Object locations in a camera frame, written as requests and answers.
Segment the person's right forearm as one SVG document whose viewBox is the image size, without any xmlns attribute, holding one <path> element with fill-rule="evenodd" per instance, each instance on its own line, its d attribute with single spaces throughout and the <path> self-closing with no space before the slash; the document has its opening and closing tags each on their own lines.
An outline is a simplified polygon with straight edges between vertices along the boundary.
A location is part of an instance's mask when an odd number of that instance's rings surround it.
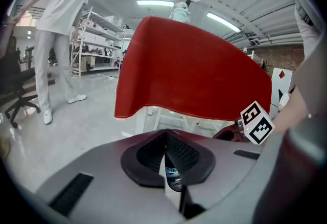
<svg viewBox="0 0 327 224">
<path fill-rule="evenodd" d="M 309 112 L 303 97 L 301 96 L 298 87 L 295 87 L 288 103 L 273 120 L 275 126 L 274 133 L 285 132 L 301 120 L 307 118 L 308 114 Z"/>
</svg>

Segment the black trash bin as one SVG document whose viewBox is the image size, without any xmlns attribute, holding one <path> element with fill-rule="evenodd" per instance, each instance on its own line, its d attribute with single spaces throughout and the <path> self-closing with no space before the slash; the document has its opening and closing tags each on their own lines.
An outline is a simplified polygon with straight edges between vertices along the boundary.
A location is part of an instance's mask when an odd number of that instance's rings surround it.
<svg viewBox="0 0 327 224">
<path fill-rule="evenodd" d="M 181 192 L 182 190 L 182 183 L 181 183 L 181 176 L 180 174 L 173 174 L 173 175 L 169 175 L 166 173 L 166 178 L 167 178 L 167 183 L 168 186 L 176 191 L 176 192 Z"/>
</svg>

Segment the black office chair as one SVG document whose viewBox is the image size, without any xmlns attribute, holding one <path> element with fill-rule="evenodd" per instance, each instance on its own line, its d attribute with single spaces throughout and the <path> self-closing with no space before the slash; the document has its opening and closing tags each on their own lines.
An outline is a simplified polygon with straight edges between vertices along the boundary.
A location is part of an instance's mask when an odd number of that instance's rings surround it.
<svg viewBox="0 0 327 224">
<path fill-rule="evenodd" d="M 35 70 L 33 68 L 25 71 L 20 69 L 16 37 L 11 35 L 6 52 L 0 59 L 0 93 L 13 94 L 17 99 L 15 103 L 5 110 L 6 117 L 15 129 L 18 127 L 18 124 L 14 120 L 22 107 L 32 107 L 36 109 L 37 113 L 40 113 L 38 105 L 30 102 L 30 100 L 37 98 L 37 95 L 24 96 L 27 92 L 24 90 L 23 85 L 34 76 Z"/>
</svg>

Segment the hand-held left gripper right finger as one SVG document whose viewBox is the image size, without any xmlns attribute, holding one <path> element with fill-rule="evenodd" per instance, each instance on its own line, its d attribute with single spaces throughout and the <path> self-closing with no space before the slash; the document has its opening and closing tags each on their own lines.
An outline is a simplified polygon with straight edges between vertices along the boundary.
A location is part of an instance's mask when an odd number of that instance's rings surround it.
<svg viewBox="0 0 327 224">
<path fill-rule="evenodd" d="M 206 147 L 174 131 L 167 130 L 166 136 L 165 172 L 166 167 L 176 168 L 182 183 L 181 192 L 176 192 L 168 186 L 168 198 L 178 206 L 179 213 L 186 219 L 191 219 L 205 209 L 193 202 L 189 187 L 205 182 L 215 167 L 216 158 Z"/>
</svg>

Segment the black railing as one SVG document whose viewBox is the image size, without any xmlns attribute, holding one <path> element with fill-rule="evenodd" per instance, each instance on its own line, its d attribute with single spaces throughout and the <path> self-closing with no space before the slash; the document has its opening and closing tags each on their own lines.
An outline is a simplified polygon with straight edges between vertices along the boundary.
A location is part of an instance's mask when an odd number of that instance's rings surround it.
<svg viewBox="0 0 327 224">
<path fill-rule="evenodd" d="M 16 6 L 15 16 L 18 15 L 23 9 L 23 5 Z M 40 7 L 30 7 L 26 10 L 26 12 L 22 15 L 23 18 L 31 18 L 31 19 L 40 19 L 45 11 L 45 8 Z"/>
</svg>

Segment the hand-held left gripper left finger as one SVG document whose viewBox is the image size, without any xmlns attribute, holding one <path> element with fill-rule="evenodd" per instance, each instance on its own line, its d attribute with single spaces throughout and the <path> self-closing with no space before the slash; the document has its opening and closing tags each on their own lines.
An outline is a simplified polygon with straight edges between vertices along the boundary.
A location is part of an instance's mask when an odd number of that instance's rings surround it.
<svg viewBox="0 0 327 224">
<path fill-rule="evenodd" d="M 126 140 L 130 146 L 121 155 L 125 174 L 139 186 L 164 187 L 165 180 L 159 171 L 166 153 L 166 131 L 145 132 Z"/>
</svg>

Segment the cartoon plush water bottle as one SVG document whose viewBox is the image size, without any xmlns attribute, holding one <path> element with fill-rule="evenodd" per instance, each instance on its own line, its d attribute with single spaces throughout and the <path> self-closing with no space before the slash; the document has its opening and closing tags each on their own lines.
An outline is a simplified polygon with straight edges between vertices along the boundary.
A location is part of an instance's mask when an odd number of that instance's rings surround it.
<svg viewBox="0 0 327 224">
<path fill-rule="evenodd" d="M 174 5 L 174 10 L 170 14 L 169 19 L 181 23 L 188 23 L 191 13 L 188 11 L 188 5 L 185 2 L 179 2 Z"/>
</svg>

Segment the person's left forearm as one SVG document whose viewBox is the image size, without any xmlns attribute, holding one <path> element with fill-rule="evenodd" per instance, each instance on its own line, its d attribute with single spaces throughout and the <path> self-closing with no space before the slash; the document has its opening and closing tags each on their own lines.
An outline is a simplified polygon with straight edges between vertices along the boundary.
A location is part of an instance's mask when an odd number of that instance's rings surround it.
<svg viewBox="0 0 327 224">
<path fill-rule="evenodd" d="M 282 224 L 327 165 L 327 117 L 305 119 L 283 137 L 270 180 L 256 206 L 253 224 Z"/>
</svg>

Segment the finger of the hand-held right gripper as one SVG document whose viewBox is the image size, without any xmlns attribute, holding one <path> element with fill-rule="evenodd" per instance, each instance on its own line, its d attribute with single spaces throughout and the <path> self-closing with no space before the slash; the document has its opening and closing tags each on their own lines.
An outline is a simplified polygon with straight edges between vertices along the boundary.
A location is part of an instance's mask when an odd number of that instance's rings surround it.
<svg viewBox="0 0 327 224">
<path fill-rule="evenodd" d="M 230 125 L 222 128 L 218 133 L 213 136 L 213 139 L 242 142 L 242 135 L 239 133 L 235 125 Z"/>
</svg>

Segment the person's white t-shirt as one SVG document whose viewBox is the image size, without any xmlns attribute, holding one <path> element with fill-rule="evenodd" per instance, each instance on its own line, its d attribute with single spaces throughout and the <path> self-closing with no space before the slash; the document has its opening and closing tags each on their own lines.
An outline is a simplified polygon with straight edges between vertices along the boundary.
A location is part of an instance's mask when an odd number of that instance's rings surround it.
<svg viewBox="0 0 327 224">
<path fill-rule="evenodd" d="M 315 0 L 295 0 L 305 59 L 294 82 L 309 114 L 327 117 L 327 23 Z"/>
</svg>

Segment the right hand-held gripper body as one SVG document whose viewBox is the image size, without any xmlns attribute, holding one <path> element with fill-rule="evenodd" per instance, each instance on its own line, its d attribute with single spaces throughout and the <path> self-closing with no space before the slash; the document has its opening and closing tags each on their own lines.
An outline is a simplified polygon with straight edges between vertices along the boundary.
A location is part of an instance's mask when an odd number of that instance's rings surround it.
<svg viewBox="0 0 327 224">
<path fill-rule="evenodd" d="M 268 114 L 257 101 L 245 108 L 240 113 L 240 118 L 241 125 L 238 123 L 240 133 L 256 145 L 262 145 L 275 129 Z"/>
</svg>

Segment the white shelf rack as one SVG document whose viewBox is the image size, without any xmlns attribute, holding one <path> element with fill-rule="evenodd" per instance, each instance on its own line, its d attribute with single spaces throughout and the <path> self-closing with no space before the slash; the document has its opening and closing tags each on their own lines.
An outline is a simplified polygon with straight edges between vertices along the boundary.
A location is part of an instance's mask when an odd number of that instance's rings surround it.
<svg viewBox="0 0 327 224">
<path fill-rule="evenodd" d="M 242 51 L 249 56 L 255 63 L 257 63 L 265 72 L 267 72 L 267 61 L 258 56 L 254 50 L 250 51 L 247 47 L 244 47 Z"/>
<path fill-rule="evenodd" d="M 96 71 L 119 71 L 126 30 L 90 8 L 82 13 L 77 40 L 71 43 L 71 76 Z"/>
</svg>

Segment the red table cloth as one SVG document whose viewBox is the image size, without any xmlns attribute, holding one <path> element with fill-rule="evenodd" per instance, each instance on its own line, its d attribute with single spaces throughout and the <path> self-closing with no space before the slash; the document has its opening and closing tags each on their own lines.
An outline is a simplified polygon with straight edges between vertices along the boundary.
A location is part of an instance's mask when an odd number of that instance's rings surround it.
<svg viewBox="0 0 327 224">
<path fill-rule="evenodd" d="M 157 106 L 234 121 L 253 102 L 269 111 L 271 91 L 269 75 L 229 42 L 189 24 L 146 17 L 123 60 L 114 117 Z"/>
</svg>

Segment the ceiling light panel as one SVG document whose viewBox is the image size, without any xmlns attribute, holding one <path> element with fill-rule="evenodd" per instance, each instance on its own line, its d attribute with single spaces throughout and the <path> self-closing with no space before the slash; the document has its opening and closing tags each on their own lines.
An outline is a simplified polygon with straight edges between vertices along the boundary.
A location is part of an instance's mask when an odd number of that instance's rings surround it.
<svg viewBox="0 0 327 224">
<path fill-rule="evenodd" d="M 157 1 L 157 0 L 138 0 L 136 3 L 139 6 L 165 6 L 174 7 L 174 2 L 169 1 Z"/>
<path fill-rule="evenodd" d="M 235 31 L 237 33 L 241 32 L 241 30 L 238 27 L 236 27 L 232 23 L 226 21 L 225 19 L 223 19 L 223 18 L 221 18 L 221 17 L 219 17 L 217 15 L 214 15 L 214 14 L 209 12 L 206 16 L 213 19 L 213 20 L 215 20 L 215 21 L 217 21 L 217 22 L 219 22 L 219 23 L 221 23 L 221 24 L 223 24 L 223 25 L 225 25 L 226 27 L 230 28 L 231 30 L 233 30 L 233 31 Z"/>
</svg>

